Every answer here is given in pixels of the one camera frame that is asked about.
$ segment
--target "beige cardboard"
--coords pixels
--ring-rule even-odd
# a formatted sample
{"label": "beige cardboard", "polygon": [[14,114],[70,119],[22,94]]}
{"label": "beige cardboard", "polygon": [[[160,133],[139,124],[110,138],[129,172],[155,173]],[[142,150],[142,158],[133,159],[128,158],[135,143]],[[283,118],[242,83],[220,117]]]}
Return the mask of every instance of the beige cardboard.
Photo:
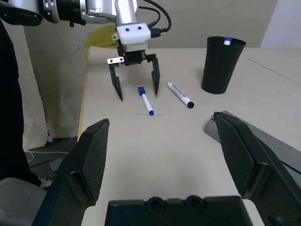
{"label": "beige cardboard", "polygon": [[24,29],[22,26],[10,25],[5,22],[3,24],[14,44],[19,68],[24,115],[23,146],[26,150],[41,147],[46,143],[48,130]]}

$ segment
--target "whiteboard marker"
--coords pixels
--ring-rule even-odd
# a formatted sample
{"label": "whiteboard marker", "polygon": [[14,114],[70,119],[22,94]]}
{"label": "whiteboard marker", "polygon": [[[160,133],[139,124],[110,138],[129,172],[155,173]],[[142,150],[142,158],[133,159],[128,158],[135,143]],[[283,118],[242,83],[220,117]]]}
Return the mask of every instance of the whiteboard marker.
{"label": "whiteboard marker", "polygon": [[231,41],[232,41],[232,38],[225,38],[225,41],[224,41],[224,45],[226,45],[226,46],[229,46],[229,45],[231,45]]}
{"label": "whiteboard marker", "polygon": [[151,104],[149,103],[149,100],[147,99],[147,97],[145,95],[145,89],[143,88],[143,86],[138,86],[138,93],[140,96],[142,96],[142,99],[144,101],[144,104],[145,104],[150,116],[153,116],[154,110],[152,109]]}
{"label": "whiteboard marker", "polygon": [[190,109],[194,107],[194,103],[183,94],[174,84],[168,82],[169,89]]}

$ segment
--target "white table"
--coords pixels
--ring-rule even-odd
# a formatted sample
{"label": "white table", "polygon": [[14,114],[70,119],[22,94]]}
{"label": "white table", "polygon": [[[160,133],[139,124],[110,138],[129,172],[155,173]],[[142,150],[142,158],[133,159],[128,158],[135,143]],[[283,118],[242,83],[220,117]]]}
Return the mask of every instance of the white table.
{"label": "white table", "polygon": [[[301,62],[301,49],[291,51],[299,52],[294,57]],[[117,52],[90,50],[79,134],[104,118],[111,125],[99,200],[86,211],[83,226],[104,225],[110,200],[238,195],[220,144],[203,132],[214,111],[227,110],[301,150],[301,65],[285,69],[291,62],[289,54],[285,62],[279,49],[246,48],[226,93],[213,95],[200,86],[205,49],[150,49],[147,53],[156,53],[159,59],[157,98],[150,76],[152,66],[145,62],[116,68],[124,98],[121,102],[107,65],[107,58],[116,57]],[[273,66],[271,58],[276,64],[272,70],[280,67],[282,75],[259,65],[268,59],[268,67]],[[188,109],[167,88],[167,82],[181,89],[195,107]],[[139,85],[146,89],[154,116],[148,115],[138,95]],[[263,225],[253,203],[245,204],[254,225]]]}

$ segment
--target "black cup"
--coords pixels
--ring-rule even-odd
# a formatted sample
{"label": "black cup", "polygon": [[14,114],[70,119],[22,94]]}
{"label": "black cup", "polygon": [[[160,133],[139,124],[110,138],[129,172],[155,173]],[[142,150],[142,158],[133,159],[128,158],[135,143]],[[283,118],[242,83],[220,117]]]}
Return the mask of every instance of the black cup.
{"label": "black cup", "polygon": [[208,93],[226,92],[235,65],[246,43],[232,39],[230,45],[224,45],[225,37],[207,38],[207,54],[202,81],[202,89]]}

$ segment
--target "gray plastic part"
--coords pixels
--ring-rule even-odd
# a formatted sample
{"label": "gray plastic part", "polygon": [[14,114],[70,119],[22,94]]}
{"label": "gray plastic part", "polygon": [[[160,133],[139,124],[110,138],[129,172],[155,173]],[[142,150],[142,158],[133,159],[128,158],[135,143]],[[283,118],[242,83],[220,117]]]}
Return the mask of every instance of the gray plastic part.
{"label": "gray plastic part", "polygon": [[57,160],[54,160],[50,163],[50,167],[52,169],[52,172],[53,173],[56,173],[58,168],[60,167],[61,163],[62,163],[63,159],[62,158],[59,158]]}
{"label": "gray plastic part", "polygon": [[[227,111],[222,111],[222,112],[237,117]],[[251,125],[250,123],[242,119],[240,120],[246,123],[250,128],[250,130],[276,154],[278,159],[284,163],[284,166],[291,174],[291,176],[294,178],[296,183],[301,187],[301,164],[300,164],[301,152],[287,145],[286,143],[276,139],[270,134],[267,134],[266,132],[258,129],[257,127]],[[210,119],[206,123],[204,127],[204,132],[220,143],[217,127],[213,119]]]}

